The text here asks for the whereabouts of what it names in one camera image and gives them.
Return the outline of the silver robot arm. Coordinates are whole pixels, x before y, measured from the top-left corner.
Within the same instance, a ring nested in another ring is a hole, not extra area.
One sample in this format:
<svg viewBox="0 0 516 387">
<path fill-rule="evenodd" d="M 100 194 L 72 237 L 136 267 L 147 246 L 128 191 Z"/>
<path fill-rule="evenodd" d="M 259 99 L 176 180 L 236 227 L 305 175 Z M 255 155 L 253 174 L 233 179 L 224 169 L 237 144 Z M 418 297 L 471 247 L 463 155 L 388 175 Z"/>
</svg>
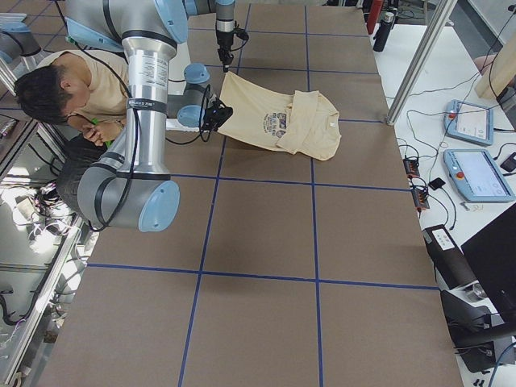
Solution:
<svg viewBox="0 0 516 387">
<path fill-rule="evenodd" d="M 214 13 L 216 30 L 234 26 L 233 1 L 70 1 L 69 36 L 122 52 L 128 60 L 127 125 L 83 174 L 77 193 L 90 227 L 163 231 L 174 220 L 180 189 L 164 166 L 169 63 L 188 39 L 190 16 Z"/>
<path fill-rule="evenodd" d="M 235 35 L 235 2 L 233 0 L 185 0 L 183 2 L 188 16 L 215 14 L 215 33 L 218 45 L 218 58 L 227 73 L 234 55 L 232 45 Z"/>
</svg>

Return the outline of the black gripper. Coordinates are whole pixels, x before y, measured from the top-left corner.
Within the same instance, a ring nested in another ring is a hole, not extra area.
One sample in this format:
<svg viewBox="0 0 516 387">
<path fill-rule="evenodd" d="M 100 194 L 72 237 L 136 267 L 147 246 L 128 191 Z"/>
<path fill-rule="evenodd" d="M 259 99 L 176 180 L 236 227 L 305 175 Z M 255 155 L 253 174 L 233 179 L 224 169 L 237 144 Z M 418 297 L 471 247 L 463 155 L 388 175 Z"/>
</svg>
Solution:
<svg viewBox="0 0 516 387">
<path fill-rule="evenodd" d="M 232 45 L 234 43 L 234 32 L 217 30 L 216 38 L 218 44 L 218 57 L 223 66 L 223 72 L 227 73 L 234 60 L 234 54 L 232 53 Z"/>
</svg>

